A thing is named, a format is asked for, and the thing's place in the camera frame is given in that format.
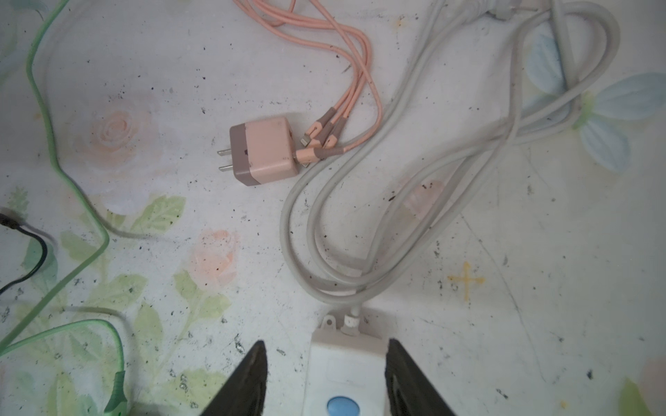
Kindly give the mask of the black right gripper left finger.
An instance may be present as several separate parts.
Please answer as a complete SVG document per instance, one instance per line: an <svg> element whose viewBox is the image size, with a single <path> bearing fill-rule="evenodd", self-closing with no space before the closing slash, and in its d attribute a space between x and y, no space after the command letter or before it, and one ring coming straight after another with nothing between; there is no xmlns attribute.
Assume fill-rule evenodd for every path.
<svg viewBox="0 0 666 416"><path fill-rule="evenodd" d="M201 416L260 416L264 412L268 360L265 343L256 341Z"/></svg>

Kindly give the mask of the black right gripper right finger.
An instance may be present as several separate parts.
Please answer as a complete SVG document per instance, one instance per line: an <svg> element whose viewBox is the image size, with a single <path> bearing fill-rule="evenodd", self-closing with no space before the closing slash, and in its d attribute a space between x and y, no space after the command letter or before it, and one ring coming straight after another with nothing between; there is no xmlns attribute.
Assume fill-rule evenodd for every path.
<svg viewBox="0 0 666 416"><path fill-rule="evenodd" d="M423 371L395 338L388 341L385 381L393 416L455 416Z"/></svg>

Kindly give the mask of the white blue power strip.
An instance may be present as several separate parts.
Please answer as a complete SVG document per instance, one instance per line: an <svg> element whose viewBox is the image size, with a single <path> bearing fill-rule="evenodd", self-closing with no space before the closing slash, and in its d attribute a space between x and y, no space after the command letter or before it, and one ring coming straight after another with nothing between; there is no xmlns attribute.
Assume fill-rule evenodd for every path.
<svg viewBox="0 0 666 416"><path fill-rule="evenodd" d="M360 331L354 306L338 325L326 315L310 339L303 415L388 415L388 342Z"/></svg>

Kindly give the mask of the pink charger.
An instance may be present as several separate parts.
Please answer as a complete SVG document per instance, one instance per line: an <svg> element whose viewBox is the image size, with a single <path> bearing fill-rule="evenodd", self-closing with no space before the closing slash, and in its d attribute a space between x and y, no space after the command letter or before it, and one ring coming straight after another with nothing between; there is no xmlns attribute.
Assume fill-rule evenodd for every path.
<svg viewBox="0 0 666 416"><path fill-rule="evenodd" d="M233 172L247 187L256 187L298 175L295 143L289 121L276 116L248 121L229 129L228 149L220 156L231 156L231 163L220 166L221 172Z"/></svg>

